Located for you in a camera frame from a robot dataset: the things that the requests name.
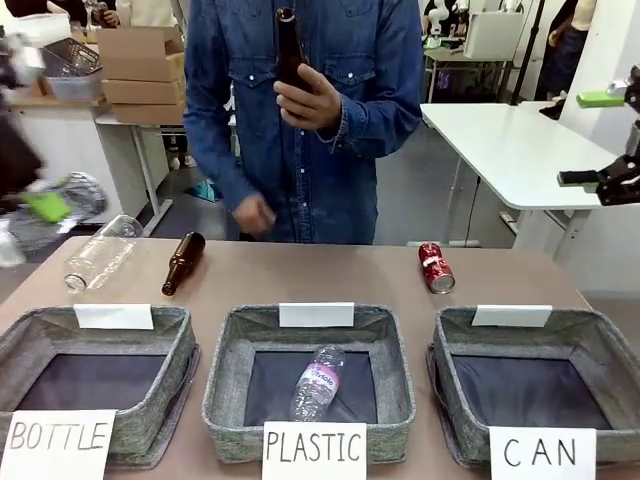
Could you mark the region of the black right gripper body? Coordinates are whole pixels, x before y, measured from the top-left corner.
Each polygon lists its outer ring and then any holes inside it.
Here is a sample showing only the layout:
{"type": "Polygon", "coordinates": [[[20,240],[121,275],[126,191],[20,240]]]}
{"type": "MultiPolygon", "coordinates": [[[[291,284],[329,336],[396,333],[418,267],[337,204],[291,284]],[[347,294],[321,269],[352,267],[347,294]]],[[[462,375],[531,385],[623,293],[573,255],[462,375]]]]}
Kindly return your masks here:
{"type": "Polygon", "coordinates": [[[640,159],[640,119],[635,120],[631,126],[625,154],[636,161],[640,159]]]}

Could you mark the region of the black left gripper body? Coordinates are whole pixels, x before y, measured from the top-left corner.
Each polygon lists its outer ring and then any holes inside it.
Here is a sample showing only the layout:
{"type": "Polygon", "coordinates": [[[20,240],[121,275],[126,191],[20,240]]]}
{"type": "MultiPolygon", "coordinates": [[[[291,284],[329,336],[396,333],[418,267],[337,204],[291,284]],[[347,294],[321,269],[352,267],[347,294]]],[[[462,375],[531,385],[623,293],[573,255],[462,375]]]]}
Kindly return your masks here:
{"type": "Polygon", "coordinates": [[[1,200],[24,192],[40,179],[41,158],[15,128],[1,95],[1,200]]]}

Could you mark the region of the person's right hand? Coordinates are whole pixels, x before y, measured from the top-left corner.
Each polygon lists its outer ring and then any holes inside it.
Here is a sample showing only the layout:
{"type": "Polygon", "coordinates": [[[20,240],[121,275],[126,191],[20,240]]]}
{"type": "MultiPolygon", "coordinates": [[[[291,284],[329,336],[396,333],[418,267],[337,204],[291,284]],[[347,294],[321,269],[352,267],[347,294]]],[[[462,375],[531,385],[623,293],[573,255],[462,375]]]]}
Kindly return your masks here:
{"type": "Polygon", "coordinates": [[[255,240],[267,235],[276,222],[276,214],[261,194],[252,194],[244,198],[232,210],[232,217],[241,233],[255,240]]]}

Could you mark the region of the person's left hand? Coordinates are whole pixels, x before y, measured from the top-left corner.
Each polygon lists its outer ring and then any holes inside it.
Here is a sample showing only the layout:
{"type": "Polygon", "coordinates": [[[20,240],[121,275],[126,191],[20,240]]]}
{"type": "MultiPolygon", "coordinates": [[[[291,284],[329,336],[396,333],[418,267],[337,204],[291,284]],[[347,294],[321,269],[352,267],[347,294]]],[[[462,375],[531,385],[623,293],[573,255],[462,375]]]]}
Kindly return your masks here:
{"type": "Polygon", "coordinates": [[[342,97],[326,77],[307,64],[297,73],[309,91],[276,81],[273,89],[282,119],[290,126],[312,131],[328,131],[333,135],[342,118],[342,97]]]}

